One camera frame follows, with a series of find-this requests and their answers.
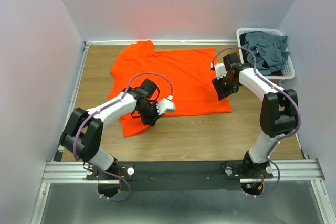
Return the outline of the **orange t shirt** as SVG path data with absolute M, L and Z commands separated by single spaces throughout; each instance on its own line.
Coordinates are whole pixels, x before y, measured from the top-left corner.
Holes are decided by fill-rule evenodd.
M 173 96 L 176 110 L 168 116 L 197 116 L 231 113 L 227 98 L 218 100 L 210 70 L 214 48 L 158 51 L 150 40 L 131 44 L 117 57 L 111 68 L 114 85 L 108 99 L 116 97 L 130 84 L 138 87 L 145 79 L 152 80 L 159 91 L 158 100 Z

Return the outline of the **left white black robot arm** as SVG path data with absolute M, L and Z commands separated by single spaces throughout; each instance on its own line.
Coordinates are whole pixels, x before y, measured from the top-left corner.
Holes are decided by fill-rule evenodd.
M 98 173 L 104 179 L 112 179 L 118 174 L 117 159 L 100 147 L 105 126 L 123 115 L 134 112 L 142 125 L 154 126 L 162 116 L 157 109 L 160 93 L 158 86 L 145 79 L 136 88 L 124 89 L 114 99 L 90 110 L 76 108 L 70 115 L 60 137 L 60 145 L 75 154 L 75 157 L 98 166 Z

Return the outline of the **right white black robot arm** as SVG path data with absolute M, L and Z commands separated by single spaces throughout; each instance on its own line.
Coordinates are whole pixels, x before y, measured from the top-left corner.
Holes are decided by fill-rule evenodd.
M 262 101 L 261 132 L 246 152 L 240 169 L 246 177 L 255 177 L 269 165 L 269 158 L 281 140 L 293 135 L 300 126 L 297 93 L 271 82 L 251 64 L 241 63 L 236 53 L 224 56 L 222 63 L 211 63 L 211 70 L 216 73 L 212 84 L 219 100 L 245 86 Z

